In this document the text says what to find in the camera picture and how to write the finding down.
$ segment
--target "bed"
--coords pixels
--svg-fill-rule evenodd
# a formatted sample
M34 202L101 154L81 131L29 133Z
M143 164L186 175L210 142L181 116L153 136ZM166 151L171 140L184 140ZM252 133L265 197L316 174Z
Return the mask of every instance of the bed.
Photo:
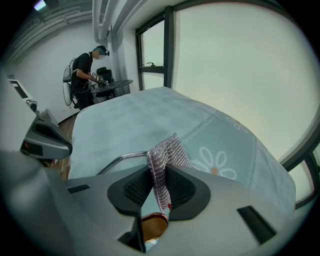
M73 128L68 178L94 176L115 158L148 151L174 133L199 170L235 180L293 217L295 183L259 139L227 114L167 87L83 109ZM145 157L110 172L139 164L146 164Z

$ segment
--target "window frame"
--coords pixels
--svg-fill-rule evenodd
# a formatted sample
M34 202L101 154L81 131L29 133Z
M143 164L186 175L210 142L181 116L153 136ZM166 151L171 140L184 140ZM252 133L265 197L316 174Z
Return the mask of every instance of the window frame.
M260 6L272 10L291 22L293 22L298 28L300 26L293 19L293 17L278 3L265 1L265 0L186 0L180 2L174 6L165 7L164 11L160 12L140 28L136 29L136 54L137 54L137 66L138 66L138 77L139 77L139 87L140 90L144 90L142 72L151 73L161 73L164 74L163 86L172 88L173 82L173 71L174 71L174 58L175 58L175 12L181 11L186 8L194 7L197 5L209 4L209 3L223 3L223 2L233 2L233 3L245 3L252 4L255 6ZM142 44L141 35L143 32L147 31L152 26L158 24L164 20L164 53L163 53L163 67L142 67ZM297 147L284 159L280 164L290 172L297 165L301 164L303 161L306 162L307 167L310 171L312 177L312 182L314 186L313 193L298 202L296 202L296 209L303 207L310 201L315 199L320 192L320 178L319 171L320 167L317 164L316 158L313 151L320 144L320 106L315 115L315 118L310 125L310 129L306 133L304 139L299 143Z

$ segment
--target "wooden floor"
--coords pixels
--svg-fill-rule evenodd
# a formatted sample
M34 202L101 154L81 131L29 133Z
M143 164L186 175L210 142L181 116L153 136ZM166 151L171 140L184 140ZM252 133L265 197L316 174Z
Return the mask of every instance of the wooden floor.
M74 121L76 120L75 116L74 118L70 118L67 121L60 124L59 128L64 133L66 138L72 143L72 131L74 128ZM68 156L65 159L59 159L56 163L52 163L50 165L50 168L56 169L59 171L60 176L63 180L67 180L69 176L70 171L70 156Z

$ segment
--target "black shirt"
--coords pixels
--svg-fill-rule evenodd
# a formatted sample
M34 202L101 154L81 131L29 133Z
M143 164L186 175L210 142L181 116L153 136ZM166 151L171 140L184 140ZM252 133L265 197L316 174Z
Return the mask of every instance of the black shirt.
M84 73L91 72L91 65L92 65L92 51L88 53L81 54L78 58L74 60L73 63L73 71L76 69L82 70ZM88 82L87 79L83 79L77 77L77 71L73 72L72 74L72 85L80 89Z

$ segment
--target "black pants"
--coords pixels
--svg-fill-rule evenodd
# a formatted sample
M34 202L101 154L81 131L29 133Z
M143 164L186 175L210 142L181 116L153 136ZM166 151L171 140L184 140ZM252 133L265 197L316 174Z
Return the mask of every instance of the black pants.
M86 107L94 105L93 96L91 94L91 90L88 90L88 85L86 85L83 89L75 88L73 91L73 95L79 103L79 109L83 110Z

